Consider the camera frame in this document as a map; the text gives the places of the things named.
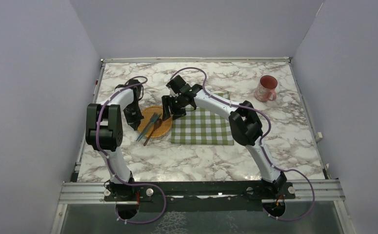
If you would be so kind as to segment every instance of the brown spoon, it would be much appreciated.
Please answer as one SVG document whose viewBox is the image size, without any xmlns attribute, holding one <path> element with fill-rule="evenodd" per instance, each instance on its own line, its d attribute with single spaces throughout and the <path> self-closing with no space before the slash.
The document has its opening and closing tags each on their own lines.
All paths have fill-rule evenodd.
<svg viewBox="0 0 378 234">
<path fill-rule="evenodd" d="M 147 143 L 149 142 L 149 139 L 150 139 L 151 135 L 153 134 L 153 132 L 154 132 L 157 128 L 159 128 L 159 127 L 161 126 L 162 123 L 163 123 L 163 121 L 161 120 L 161 118 L 159 118 L 158 120 L 156 120 L 156 122 L 154 122 L 153 130 L 151 131 L 149 137 L 148 137 L 148 138 L 146 139 L 146 141 L 144 142 L 144 144 L 143 144 L 144 146 L 147 145 Z"/>
</svg>

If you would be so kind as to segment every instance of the wall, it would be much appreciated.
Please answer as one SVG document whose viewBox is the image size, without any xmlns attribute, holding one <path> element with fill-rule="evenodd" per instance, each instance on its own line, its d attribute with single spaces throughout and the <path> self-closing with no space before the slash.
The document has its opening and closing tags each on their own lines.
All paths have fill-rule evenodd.
<svg viewBox="0 0 378 234">
<path fill-rule="evenodd" d="M 71 0 L 98 54 L 291 57 L 323 0 Z"/>
<path fill-rule="evenodd" d="M 293 70 L 357 233 L 378 233 L 378 0 L 327 0 Z"/>
<path fill-rule="evenodd" d="M 99 57 L 68 0 L 0 0 L 0 233 L 49 233 Z"/>
</svg>

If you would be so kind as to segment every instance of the checkered placemat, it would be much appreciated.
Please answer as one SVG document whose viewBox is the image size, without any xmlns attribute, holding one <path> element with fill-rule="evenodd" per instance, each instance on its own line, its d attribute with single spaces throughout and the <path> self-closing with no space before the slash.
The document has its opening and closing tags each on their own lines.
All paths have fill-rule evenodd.
<svg viewBox="0 0 378 234">
<path fill-rule="evenodd" d="M 216 94 L 230 99 L 229 92 Z M 186 116 L 173 121 L 171 142 L 191 145 L 233 145 L 229 122 L 204 108 L 186 107 Z"/>
</svg>

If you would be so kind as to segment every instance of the pink cup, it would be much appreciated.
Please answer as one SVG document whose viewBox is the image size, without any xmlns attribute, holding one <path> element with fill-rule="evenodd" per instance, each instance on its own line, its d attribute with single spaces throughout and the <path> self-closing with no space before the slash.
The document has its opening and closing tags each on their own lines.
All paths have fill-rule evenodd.
<svg viewBox="0 0 378 234">
<path fill-rule="evenodd" d="M 268 75 L 262 76 L 255 91 L 255 98 L 262 102 L 274 101 L 277 98 L 277 94 L 275 93 L 277 86 L 278 81 L 275 77 Z"/>
</svg>

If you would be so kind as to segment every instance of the white marble surface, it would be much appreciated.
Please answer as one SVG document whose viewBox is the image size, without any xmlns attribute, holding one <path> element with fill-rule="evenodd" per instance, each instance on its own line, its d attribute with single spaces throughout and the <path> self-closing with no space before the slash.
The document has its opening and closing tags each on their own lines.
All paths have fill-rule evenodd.
<svg viewBox="0 0 378 234">
<path fill-rule="evenodd" d="M 266 143 L 276 164 L 284 169 L 296 168 L 311 179 L 323 179 L 319 157 L 312 140 L 304 110 L 290 67 L 286 62 L 161 62 L 107 64 L 97 102 L 108 98 L 118 84 L 124 84 L 137 75 L 147 76 L 144 98 L 140 108 L 161 106 L 161 96 L 168 95 L 166 83 L 180 68 L 194 66 L 208 74 L 206 88 L 227 90 L 231 100 L 250 101 L 256 109 L 264 111 L 272 122 L 272 131 Z M 180 74 L 186 82 L 202 84 L 203 74 L 194 70 Z M 262 103 L 253 92 L 262 75 L 278 80 L 276 101 Z M 267 122 L 260 117 L 263 131 Z M 259 180 L 257 165 L 244 146 L 176 145 L 170 143 L 170 132 L 153 139 L 143 147 L 136 142 L 138 132 L 123 125 L 122 152 L 136 181 L 221 181 Z M 302 179 L 297 173 L 287 173 L 288 179 Z M 86 145 L 82 156 L 78 182 L 97 182 L 109 179 L 102 158 Z"/>
</svg>

